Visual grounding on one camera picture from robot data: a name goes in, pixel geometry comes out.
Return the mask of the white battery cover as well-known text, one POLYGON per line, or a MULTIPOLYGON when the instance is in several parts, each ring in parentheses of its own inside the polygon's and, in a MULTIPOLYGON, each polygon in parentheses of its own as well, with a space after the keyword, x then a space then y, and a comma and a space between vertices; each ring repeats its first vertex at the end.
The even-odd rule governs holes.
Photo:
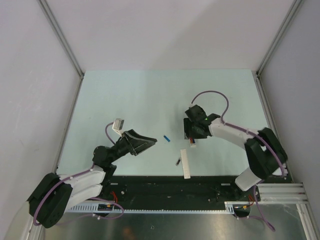
POLYGON ((188 155, 187 155, 186 149, 180 150, 180 158, 181 158, 181 163, 182 163, 183 177, 184 177, 184 179, 190 179, 191 174, 190 174, 189 160, 188 160, 188 155))

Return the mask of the white remote control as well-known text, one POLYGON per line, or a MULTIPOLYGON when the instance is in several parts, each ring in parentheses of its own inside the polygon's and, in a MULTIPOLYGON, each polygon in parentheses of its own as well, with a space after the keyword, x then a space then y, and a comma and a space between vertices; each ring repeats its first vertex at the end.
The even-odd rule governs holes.
POLYGON ((192 137, 189 138, 189 143, 191 148, 195 148, 197 146, 195 139, 192 137))

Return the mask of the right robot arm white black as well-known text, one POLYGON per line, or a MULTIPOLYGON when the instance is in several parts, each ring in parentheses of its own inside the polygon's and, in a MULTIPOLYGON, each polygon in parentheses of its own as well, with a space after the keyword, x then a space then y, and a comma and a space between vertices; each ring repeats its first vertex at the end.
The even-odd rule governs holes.
POLYGON ((216 137, 245 150, 249 167, 236 177, 230 188, 231 196, 242 201, 249 189, 272 176, 277 170, 285 175, 288 156, 275 133, 268 127, 261 130, 245 129, 224 121, 217 114, 207 115, 198 105, 185 111, 184 133, 193 140, 216 137))

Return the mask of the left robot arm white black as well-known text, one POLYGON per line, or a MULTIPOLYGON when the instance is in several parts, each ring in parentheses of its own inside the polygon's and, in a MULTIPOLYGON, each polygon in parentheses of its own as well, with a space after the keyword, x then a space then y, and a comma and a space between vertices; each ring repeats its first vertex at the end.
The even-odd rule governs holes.
POLYGON ((124 131, 112 147, 97 146, 92 166, 82 172, 61 176, 46 174, 27 199, 34 226, 51 228, 66 210, 89 199, 105 200, 110 196, 110 179, 115 161, 127 154, 137 156, 154 146, 157 139, 139 135, 133 129, 124 131))

